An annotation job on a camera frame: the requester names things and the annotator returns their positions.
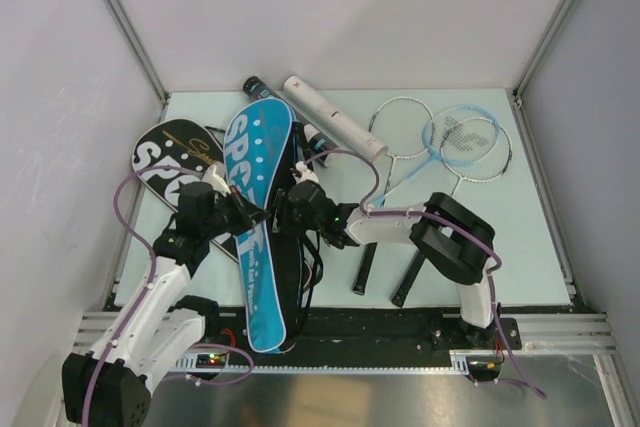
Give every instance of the aluminum frame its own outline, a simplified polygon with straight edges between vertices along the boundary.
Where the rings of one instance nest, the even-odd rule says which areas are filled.
[[[512,103],[516,124],[525,145],[527,159],[538,188],[538,194],[547,217],[557,255],[565,272],[570,294],[572,293],[571,289],[575,279],[572,274],[569,253],[555,214],[556,210],[553,206],[548,182],[536,152],[535,142],[531,136],[526,116],[521,109],[520,96],[529,85],[546,53],[552,47],[554,39],[560,33],[576,1],[561,0],[514,88],[513,92],[516,97]],[[122,2],[120,0],[104,0],[104,2],[156,96],[166,105],[170,94],[165,90]],[[115,319],[116,315],[116,313],[109,312],[87,312],[80,325],[74,349],[77,351],[86,350],[108,328],[107,325]],[[513,315],[512,317],[516,318],[519,323],[525,355],[593,355],[615,425],[640,424],[637,403],[633,395],[630,395],[632,390],[626,379],[606,315],[521,314]],[[464,356],[466,353],[462,351],[455,352],[453,358],[459,360],[460,356]],[[56,425],[69,425],[64,417],[64,409],[61,409]]]

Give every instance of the black strap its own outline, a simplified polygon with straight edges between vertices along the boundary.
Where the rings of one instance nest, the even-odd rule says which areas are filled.
[[[320,257],[320,234],[316,233],[317,246],[313,245],[311,240],[309,240],[309,237],[307,237],[306,235],[301,236],[300,240],[302,241],[302,245],[304,245],[307,248],[307,250],[313,257],[313,266],[311,267],[311,280],[309,281],[307,303],[300,311],[300,316],[298,317],[295,336],[300,335],[300,333],[304,329],[304,326],[307,323],[307,319],[309,318],[309,310],[311,309],[311,299],[313,297],[313,288],[315,287],[315,284],[316,284],[318,271],[324,270],[324,264],[322,262],[322,258]]]
[[[302,122],[294,122],[293,128],[296,131],[296,135],[298,137],[298,143],[300,144],[300,148],[302,149],[302,156],[304,160],[309,160],[313,155],[313,151],[311,147],[309,147],[309,141],[307,141],[307,136],[304,135],[304,125]],[[309,170],[313,170],[313,163],[307,164]]]

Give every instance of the red wire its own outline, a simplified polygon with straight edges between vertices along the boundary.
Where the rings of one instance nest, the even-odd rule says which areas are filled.
[[[231,329],[224,329],[222,332],[220,332],[221,334],[226,334],[227,336],[229,336],[229,338],[231,339],[231,347],[235,347],[236,346],[236,336],[233,335],[233,332],[231,332]]]

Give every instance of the black plastic bracket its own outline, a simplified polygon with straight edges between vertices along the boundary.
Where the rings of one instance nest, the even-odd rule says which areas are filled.
[[[185,295],[176,303],[177,309],[193,310],[204,317],[204,338],[212,339],[220,334],[220,307],[217,302],[197,295]]]
[[[424,205],[427,212],[439,215],[485,245],[493,246],[493,228],[451,196],[436,192]],[[449,280],[462,285],[473,285],[482,280],[487,254],[459,233],[452,231],[446,234],[441,223],[422,219],[413,225],[409,238]]]
[[[80,424],[84,396],[98,360],[91,354],[69,354],[62,365],[62,390],[67,420]],[[106,363],[100,371],[91,400],[91,427],[142,426],[149,412],[151,394],[144,376],[136,377],[121,360]]]

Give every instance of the racket bag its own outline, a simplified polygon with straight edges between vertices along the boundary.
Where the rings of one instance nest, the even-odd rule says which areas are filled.
[[[295,185],[292,169],[306,144],[293,110],[283,101],[256,101],[231,121],[224,138],[227,179],[257,206],[274,211],[276,194]],[[273,215],[236,238],[251,348],[260,353],[289,349],[302,329],[315,282],[308,280],[303,246],[309,239],[272,232]],[[319,260],[317,250],[314,258]],[[320,266],[315,262],[312,274]]]

